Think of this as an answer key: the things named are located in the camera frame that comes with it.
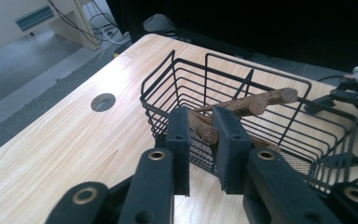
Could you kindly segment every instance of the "wooden stick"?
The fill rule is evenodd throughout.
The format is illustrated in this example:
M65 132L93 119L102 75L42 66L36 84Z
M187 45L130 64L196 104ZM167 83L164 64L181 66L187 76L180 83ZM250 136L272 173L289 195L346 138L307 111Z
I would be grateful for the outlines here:
M239 115L260 115L264 113L267 105L281 105L294 103L297 100L297 90L292 88L283 88L276 91L267 91L264 93L243 97L236 100L226 101L218 106L225 107L234 114ZM196 112L212 111L215 105L207 105L196 108Z
M189 114L191 129L210 146L216 146L219 141L219 132L212 126L212 116L204 116L200 113L190 110ZM261 138L250 135L250 138L256 147L267 147L276 151L281 149Z
M211 124L206 123L205 121L201 120L197 114L199 113L190 111L190 128L200 137L202 141L205 141L209 145L217 144L219 141L219 131L211 125L212 121Z

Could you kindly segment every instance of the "black wire basket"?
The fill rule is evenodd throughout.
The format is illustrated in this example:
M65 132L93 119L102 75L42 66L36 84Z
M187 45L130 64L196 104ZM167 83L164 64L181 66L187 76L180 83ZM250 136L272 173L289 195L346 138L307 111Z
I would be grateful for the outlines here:
M282 156L314 188L328 192L333 184L349 181L357 119L307 100L309 81L212 53L205 55L204 64L175 59L174 53L142 84L141 102L155 138L167 132L169 113L176 107L194 109L265 91L295 88L297 102L270 105L260 116L243 117L243 128L248 134L278 146ZM322 112L311 114L304 109L305 105ZM193 132L191 137L190 161L216 175L209 145Z

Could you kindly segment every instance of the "wood grain surface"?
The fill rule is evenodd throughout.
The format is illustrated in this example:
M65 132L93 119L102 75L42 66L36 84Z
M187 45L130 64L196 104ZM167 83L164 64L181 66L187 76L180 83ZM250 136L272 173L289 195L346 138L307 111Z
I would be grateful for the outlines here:
M99 181L111 188L133 175L142 152L154 145L139 100L141 84L173 49L195 63L212 52L146 35L0 148L0 223L44 223L74 185ZM242 72L226 63L213 66ZM302 91L273 78L260 81ZM333 89L312 83L310 97ZM95 112L91 102L102 93L114 94L116 103ZM241 196L226 195L218 179L197 166L190 173L190 197L175 197L175 223L248 222Z

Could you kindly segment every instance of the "gray floor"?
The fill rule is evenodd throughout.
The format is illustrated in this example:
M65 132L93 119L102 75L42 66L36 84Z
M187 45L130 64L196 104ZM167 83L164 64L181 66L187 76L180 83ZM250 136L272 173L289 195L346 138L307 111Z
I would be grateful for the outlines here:
M100 4L100 6L103 11L110 13L105 4ZM86 49L56 36L48 26L45 26L35 31L34 36L24 36L2 47L0 49L0 133L6 132L6 127L12 128L10 124L5 123L8 120L16 119L17 122L21 122L21 117L16 113L23 111L26 105L56 86L60 80L69 77L76 69L90 63L91 59L94 59L93 63L108 63L109 60L112 60L113 45L115 44L111 42L103 42L97 50ZM110 50L109 53L103 55L107 49ZM286 61L258 53L254 53L250 60L314 80L345 74L341 71ZM338 79L332 78L325 82L337 85ZM40 109L35 106L27 108ZM31 120L24 119L24 122L31 122ZM15 132L19 131L6 134L6 138ZM2 139L0 146L8 140L5 137Z

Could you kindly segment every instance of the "round hole in table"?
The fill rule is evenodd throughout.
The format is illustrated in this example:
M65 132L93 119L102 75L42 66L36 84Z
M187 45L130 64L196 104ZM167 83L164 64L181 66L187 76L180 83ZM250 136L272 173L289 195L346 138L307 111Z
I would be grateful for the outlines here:
M110 109L116 102L116 97L112 93L102 93L96 96L91 102L91 109L95 112L104 112Z

